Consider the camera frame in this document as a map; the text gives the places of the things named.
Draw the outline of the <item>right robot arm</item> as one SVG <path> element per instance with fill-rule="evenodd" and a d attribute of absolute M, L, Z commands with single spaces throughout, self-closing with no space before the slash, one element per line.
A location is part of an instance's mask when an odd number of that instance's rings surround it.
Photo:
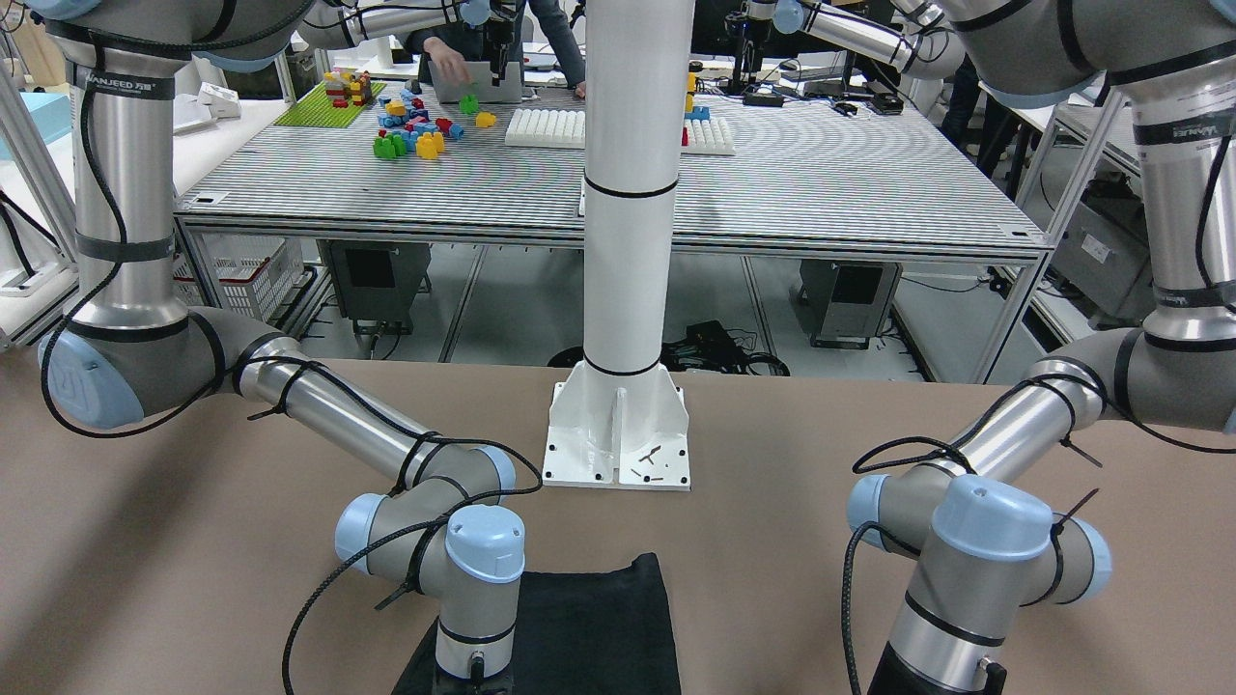
<path fill-rule="evenodd" d="M 265 402 L 391 476 L 336 528 L 344 569 L 388 573 L 397 597 L 438 599 L 434 694 L 512 693 L 525 529 L 503 502 L 522 454 L 446 438 L 353 387 L 292 336 L 172 287 L 174 74 L 193 57 L 269 66 L 292 35 L 334 48 L 450 19 L 497 22 L 497 2 L 349 10 L 340 1 L 32 1 L 75 96 L 75 258 L 82 292 L 41 348 L 44 404 L 93 438 L 150 432 L 213 393 Z"/>

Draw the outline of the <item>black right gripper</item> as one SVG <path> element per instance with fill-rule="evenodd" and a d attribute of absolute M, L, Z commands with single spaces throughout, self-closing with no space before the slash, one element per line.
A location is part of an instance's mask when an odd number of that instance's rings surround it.
<path fill-rule="evenodd" d="M 503 670 L 481 681 L 451 676 L 445 670 L 435 673 L 435 694 L 512 694 L 513 672 Z"/>

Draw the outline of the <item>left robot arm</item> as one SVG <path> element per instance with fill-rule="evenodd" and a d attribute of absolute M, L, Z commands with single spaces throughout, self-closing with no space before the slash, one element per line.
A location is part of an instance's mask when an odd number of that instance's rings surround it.
<path fill-rule="evenodd" d="M 1128 98 L 1154 309 L 1033 365 L 900 476 L 866 459 L 853 535 L 915 559 L 871 694 L 994 694 L 1020 607 L 1093 597 L 1110 552 L 1074 512 L 1014 481 L 1072 432 L 1122 417 L 1234 432 L 1234 4 L 943 1 L 976 73 L 1007 104 L 1056 101 L 1104 73 Z"/>

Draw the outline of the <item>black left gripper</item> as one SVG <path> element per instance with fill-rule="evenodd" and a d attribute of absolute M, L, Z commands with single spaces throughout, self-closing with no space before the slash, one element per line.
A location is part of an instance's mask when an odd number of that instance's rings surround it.
<path fill-rule="evenodd" d="M 883 655 L 875 670 L 875 676 L 868 686 L 868 694 L 1002 694 L 1005 690 L 1005 667 L 990 659 L 981 660 L 976 667 L 980 674 L 980 689 L 957 690 L 932 681 L 915 672 L 892 646 L 884 647 Z"/>

